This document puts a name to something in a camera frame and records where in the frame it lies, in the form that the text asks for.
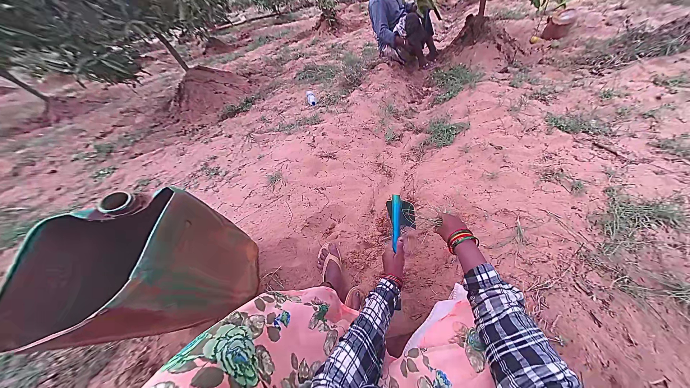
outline sandy soil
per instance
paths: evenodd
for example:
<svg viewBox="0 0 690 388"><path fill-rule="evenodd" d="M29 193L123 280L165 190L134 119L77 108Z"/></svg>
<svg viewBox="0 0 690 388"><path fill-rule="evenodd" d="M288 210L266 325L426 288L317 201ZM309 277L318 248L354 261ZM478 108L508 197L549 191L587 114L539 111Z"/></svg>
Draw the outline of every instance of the sandy soil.
<svg viewBox="0 0 690 388"><path fill-rule="evenodd" d="M337 65L347 51L372 50L366 2L344 6L344 27L334 34L313 32L317 13L307 10L283 24L227 30L219 38L234 52L203 56L203 44L190 44L192 64L228 72L214 70L212 77L196 69L183 79L172 57L157 51L148 55L151 76L135 89L91 84L82 90L48 81L43 91L88 100L93 109L28 133L11 128L40 113L41 103L11 90L0 95L0 264L11 263L15 242L39 218L92 207L116 189L153 192L175 185L253 237L262 275L275 272L264 278L266 287L317 284L317 250L327 241L339 244L348 281L371 287L390 233L385 201L401 193L417 203L421 218L407 259L403 311L391 334L414 330L461 278L424 221L436 210L454 211L471 223L504 278L525 291L530 314L586 386L689 386L687 306L620 287L632 280L654 288L650 274L668 272L686 280L687 235L656 228L645 232L648 239L637 251L607 257L599 252L605 238L596 220L607 209L604 190L611 186L648 200L687 194L688 161L649 142L687 131L690 89L671 90L652 79L688 71L690 53L636 61L604 76L564 61L580 55L593 37L617 35L626 20L659 26L688 9L643 1L569 6L580 13L570 35L558 44L531 46L539 19L528 4L489 2L489 14L529 11L494 22L524 51L516 58L522 67L507 63L505 45L494 41L447 50L440 67L463 63L485 76L440 105L432 104L439 90L430 72L388 64L367 70L362 85L337 102L325 102L337 81L295 79L305 65ZM450 0L441 7L444 20L435 20L435 38L443 48L477 4ZM550 95L529 97L546 86ZM611 98L602 97L608 89ZM306 90L323 102L307 106ZM246 111L219 121L226 104L256 95L261 98ZM94 101L100 104L93 107ZM615 135L570 135L544 120L547 113L577 112L598 114ZM320 120L307 119L315 113ZM451 146L420 152L423 131L436 117L470 128ZM387 142L391 131L400 138ZM570 180L546 180L549 171ZM139 376L152 374L193 334L127 342L90 386L138 387L145 378L123 382L115 376L132 368ZM165 351L152 356L156 349Z"/></svg>

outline blue handle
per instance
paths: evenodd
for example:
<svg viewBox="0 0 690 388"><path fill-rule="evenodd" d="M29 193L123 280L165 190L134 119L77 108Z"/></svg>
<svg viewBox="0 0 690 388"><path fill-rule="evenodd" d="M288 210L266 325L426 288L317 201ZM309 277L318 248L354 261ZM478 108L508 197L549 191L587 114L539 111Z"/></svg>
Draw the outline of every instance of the blue handle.
<svg viewBox="0 0 690 388"><path fill-rule="evenodd" d="M393 252L396 252L397 240L400 238L400 213L402 212L402 203L399 195L393 195L393 205L391 207L393 214L391 215L393 224Z"/></svg>

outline foot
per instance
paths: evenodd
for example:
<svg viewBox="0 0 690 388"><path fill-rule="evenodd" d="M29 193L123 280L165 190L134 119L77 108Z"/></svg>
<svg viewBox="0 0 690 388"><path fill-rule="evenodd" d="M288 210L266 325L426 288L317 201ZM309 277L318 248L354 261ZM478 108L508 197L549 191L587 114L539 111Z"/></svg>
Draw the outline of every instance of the foot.
<svg viewBox="0 0 690 388"><path fill-rule="evenodd" d="M323 271L324 268L324 262L326 261L326 256L328 254L334 255L336 258L341 259L340 254L338 254L338 250L335 246L335 243L329 242L324 248L321 249L319 252L319 262L317 263L316 267L319 269L319 271ZM338 298L340 298L341 302L345 302L345 297L347 296L347 289L345 288L345 277L343 276L342 270L338 266L338 264L334 261L329 261L328 266L326 267L326 277L325 281L331 283L333 285L333 288L335 289L335 292L338 294Z"/></svg>
<svg viewBox="0 0 690 388"><path fill-rule="evenodd" d="M352 310L361 309L364 297L365 295L363 295L361 292L354 292L350 297L350 303L347 305L347 307L350 307Z"/></svg>

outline black and white plaid shirt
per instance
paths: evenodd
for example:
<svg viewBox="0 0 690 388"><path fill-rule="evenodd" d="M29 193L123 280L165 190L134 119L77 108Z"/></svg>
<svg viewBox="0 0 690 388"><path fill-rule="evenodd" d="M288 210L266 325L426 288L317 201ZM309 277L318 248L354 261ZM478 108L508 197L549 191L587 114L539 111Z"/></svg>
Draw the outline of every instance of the black and white plaid shirt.
<svg viewBox="0 0 690 388"><path fill-rule="evenodd" d="M501 280L488 263L470 270L465 282L497 387L581 387L575 373L525 313L519 289ZM365 299L359 317L317 371L312 388L376 387L394 310L400 310L400 290L390 280L381 279Z"/></svg>

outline clay pot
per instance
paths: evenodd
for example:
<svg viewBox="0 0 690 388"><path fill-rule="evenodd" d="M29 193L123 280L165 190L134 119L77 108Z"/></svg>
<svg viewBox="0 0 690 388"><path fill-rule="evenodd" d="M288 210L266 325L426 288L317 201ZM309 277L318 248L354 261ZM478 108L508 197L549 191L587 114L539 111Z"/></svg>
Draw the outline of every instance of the clay pot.
<svg viewBox="0 0 690 388"><path fill-rule="evenodd" d="M574 9L561 10L549 16L546 27L542 32L542 39L561 39L568 35L570 27L578 20L578 14Z"/></svg>
<svg viewBox="0 0 690 388"><path fill-rule="evenodd" d="M115 191L108 194L98 203L97 210L101 215L110 218L119 215L130 215L143 209L148 202L144 194L132 194L126 191Z"/></svg>

